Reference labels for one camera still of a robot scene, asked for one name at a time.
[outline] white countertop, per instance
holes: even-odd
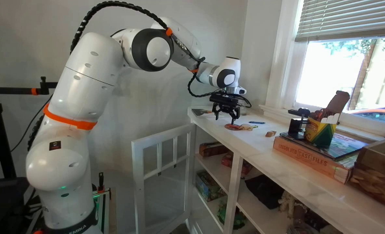
[[[194,108],[210,110],[210,107]],[[259,121],[266,124],[258,124],[253,131],[231,131],[224,128],[230,123],[230,117],[220,117],[217,121],[215,117],[197,117],[191,108],[188,108],[188,116],[344,234],[385,234],[384,205],[273,149],[274,137],[265,137],[266,132],[274,130],[278,135],[288,130],[287,125],[248,111],[248,115],[241,116],[235,123]]]

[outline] marker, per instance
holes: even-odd
[[[265,124],[265,122],[258,122],[258,121],[249,121],[251,124]]]

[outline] orange band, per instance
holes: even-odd
[[[37,89],[36,89],[36,88],[32,88],[32,89],[31,89],[31,93],[32,93],[33,95],[38,95]]]
[[[70,120],[70,119],[55,115],[48,110],[48,105],[49,103],[44,107],[44,114],[50,119],[53,119],[55,121],[74,125],[78,129],[83,129],[83,130],[92,130],[92,128],[97,124],[97,122],[75,121],[75,120]]]
[[[171,36],[172,35],[172,29],[171,28],[168,28],[167,31],[165,32],[167,34],[167,36]]]

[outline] window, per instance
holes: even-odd
[[[342,90],[340,122],[385,134],[385,0],[283,0],[278,35],[267,106],[313,111]]]

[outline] orange car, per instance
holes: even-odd
[[[385,108],[351,110],[347,113],[385,122]]]

